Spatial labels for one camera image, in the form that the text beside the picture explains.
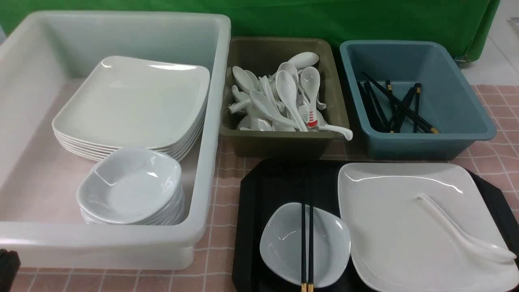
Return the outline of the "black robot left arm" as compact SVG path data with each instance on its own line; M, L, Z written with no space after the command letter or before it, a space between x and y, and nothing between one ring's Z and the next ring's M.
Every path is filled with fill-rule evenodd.
M9 292L21 266L20 257L16 251L0 250L0 291Z

